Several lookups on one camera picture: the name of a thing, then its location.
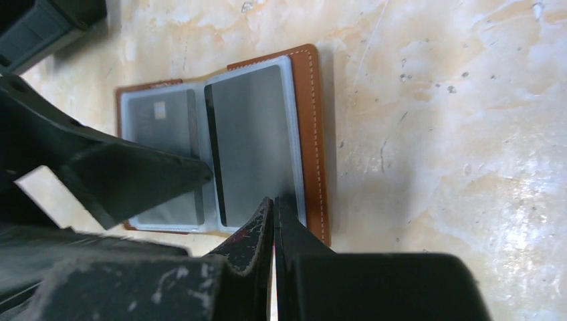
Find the black credit card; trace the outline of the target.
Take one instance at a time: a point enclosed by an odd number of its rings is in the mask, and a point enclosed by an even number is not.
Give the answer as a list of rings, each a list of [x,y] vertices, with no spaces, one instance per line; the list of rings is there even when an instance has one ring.
[[[285,95],[276,62],[235,70],[205,86],[221,220],[244,225],[261,201],[297,203]]]

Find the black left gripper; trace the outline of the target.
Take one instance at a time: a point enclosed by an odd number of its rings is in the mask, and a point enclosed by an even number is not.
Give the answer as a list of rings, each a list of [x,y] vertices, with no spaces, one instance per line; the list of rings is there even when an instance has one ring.
[[[181,247],[59,228],[17,181],[48,167],[105,229],[212,177],[200,160],[82,125],[16,75],[1,78],[1,319],[15,319],[61,261],[183,255]]]

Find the brown leather card holder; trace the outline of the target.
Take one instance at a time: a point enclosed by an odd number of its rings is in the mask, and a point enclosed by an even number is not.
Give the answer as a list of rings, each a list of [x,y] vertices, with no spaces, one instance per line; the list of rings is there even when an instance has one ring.
[[[202,224],[190,229],[145,230],[137,229],[130,224],[130,220],[134,216],[123,223],[126,229],[182,234],[228,234],[234,233],[242,227],[227,227],[221,220],[205,86],[235,70],[249,71],[252,66],[264,66],[267,62],[276,62],[282,64],[285,68],[286,76],[283,82],[288,105],[287,118],[290,142],[294,156],[298,218],[318,239],[326,245],[330,244],[320,62],[318,50],[310,43],[228,65],[224,70],[207,78],[161,80],[117,89],[117,133],[120,138],[123,138],[120,120],[122,94],[161,88],[165,90],[192,90],[195,93],[196,125],[199,139],[200,158],[198,160],[205,162],[213,173],[211,181],[198,188],[202,192],[202,196],[199,197],[203,202],[204,222]]]

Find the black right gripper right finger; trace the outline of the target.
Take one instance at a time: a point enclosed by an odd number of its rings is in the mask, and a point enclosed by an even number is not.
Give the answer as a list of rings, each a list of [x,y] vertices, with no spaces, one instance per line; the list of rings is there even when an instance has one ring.
[[[274,249],[279,320],[302,320],[306,307],[307,279],[301,263],[317,255],[329,256],[336,252],[318,239],[298,218],[297,205],[289,197],[274,201]]]

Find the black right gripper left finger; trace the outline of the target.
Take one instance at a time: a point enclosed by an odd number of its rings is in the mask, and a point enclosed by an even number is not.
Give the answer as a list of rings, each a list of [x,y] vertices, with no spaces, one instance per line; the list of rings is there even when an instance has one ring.
[[[252,218],[205,257],[212,262],[208,320],[267,320],[273,246],[273,201],[266,197]]]

